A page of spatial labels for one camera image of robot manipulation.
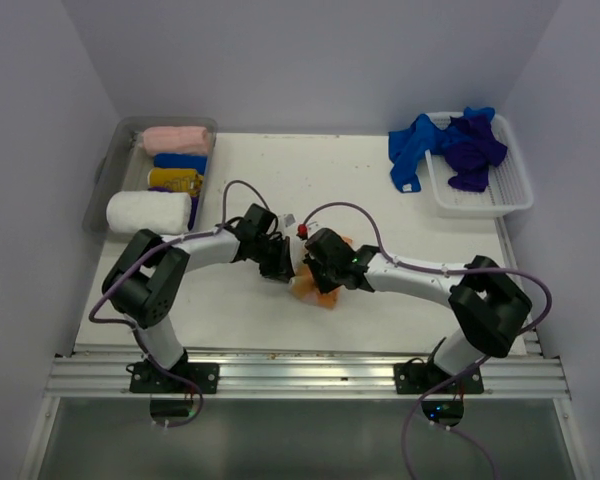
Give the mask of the orange polka dot towel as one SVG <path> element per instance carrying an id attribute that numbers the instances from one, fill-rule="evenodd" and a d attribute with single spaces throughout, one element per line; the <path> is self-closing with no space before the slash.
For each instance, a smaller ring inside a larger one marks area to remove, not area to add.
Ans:
<path id="1" fill-rule="evenodd" d="M 340 288 L 329 293 L 321 293 L 309 267 L 303 262 L 306 249 L 303 242 L 293 237 L 290 242 L 290 258 L 293 276 L 289 281 L 289 292 L 299 301 L 320 308 L 333 310 L 338 302 Z"/>

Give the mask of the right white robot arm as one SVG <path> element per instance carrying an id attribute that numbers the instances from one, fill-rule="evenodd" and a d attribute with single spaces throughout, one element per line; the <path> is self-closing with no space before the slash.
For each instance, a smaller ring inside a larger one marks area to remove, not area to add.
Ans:
<path id="1" fill-rule="evenodd" d="M 427 384 L 437 392 L 450 391 L 481 358 L 506 357 L 532 308 L 529 297 L 485 256 L 459 264 L 460 273 L 451 275 L 443 264 L 410 269 L 405 259 L 389 260 L 376 246 L 353 249 L 329 228 L 307 235 L 304 247 L 304 263 L 322 293 L 344 287 L 404 294 L 453 312 L 459 329 L 435 347 L 425 369 Z"/>

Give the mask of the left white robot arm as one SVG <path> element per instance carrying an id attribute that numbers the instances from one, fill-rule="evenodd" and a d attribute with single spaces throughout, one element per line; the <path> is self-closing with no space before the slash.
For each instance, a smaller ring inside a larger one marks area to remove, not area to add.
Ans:
<path id="1" fill-rule="evenodd" d="M 102 284 L 102 299 L 89 319 L 128 326 L 165 392 L 188 379 L 186 350 L 169 318 L 184 276 L 209 266 L 251 261 L 260 275 L 288 283 L 294 276 L 292 242 L 282 221 L 253 204 L 242 216 L 211 230 L 176 237 L 138 231 Z"/>

